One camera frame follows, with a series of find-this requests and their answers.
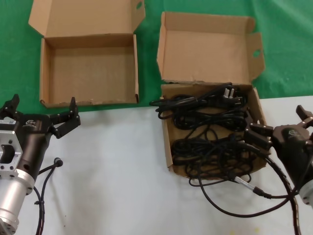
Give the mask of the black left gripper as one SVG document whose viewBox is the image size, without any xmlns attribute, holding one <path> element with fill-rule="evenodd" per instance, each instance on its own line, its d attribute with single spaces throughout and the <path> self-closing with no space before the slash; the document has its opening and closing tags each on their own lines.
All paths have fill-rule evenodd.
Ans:
<svg viewBox="0 0 313 235">
<path fill-rule="evenodd" d="M 17 111 L 20 98 L 14 94 L 0 109 L 0 118 L 18 119 L 15 131 L 22 148 L 22 156 L 17 169 L 25 171 L 31 177 L 39 174 L 45 152 L 52 134 L 60 139 L 81 125 L 75 97 L 71 98 L 69 110 L 50 115 L 24 114 Z"/>
</svg>

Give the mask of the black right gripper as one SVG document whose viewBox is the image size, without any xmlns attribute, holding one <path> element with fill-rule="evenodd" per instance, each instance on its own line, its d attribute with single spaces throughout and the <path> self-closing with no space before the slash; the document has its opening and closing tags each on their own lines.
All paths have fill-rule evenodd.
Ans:
<svg viewBox="0 0 313 235">
<path fill-rule="evenodd" d="M 313 114 L 302 105 L 296 107 L 296 113 L 301 119 L 300 123 L 281 125 L 273 129 L 271 126 L 256 123 L 250 110 L 246 110 L 244 141 L 267 154 L 270 154 L 273 145 L 294 186 L 300 190 L 313 179 L 313 142 L 307 130 L 308 126 L 313 125 Z"/>
</svg>

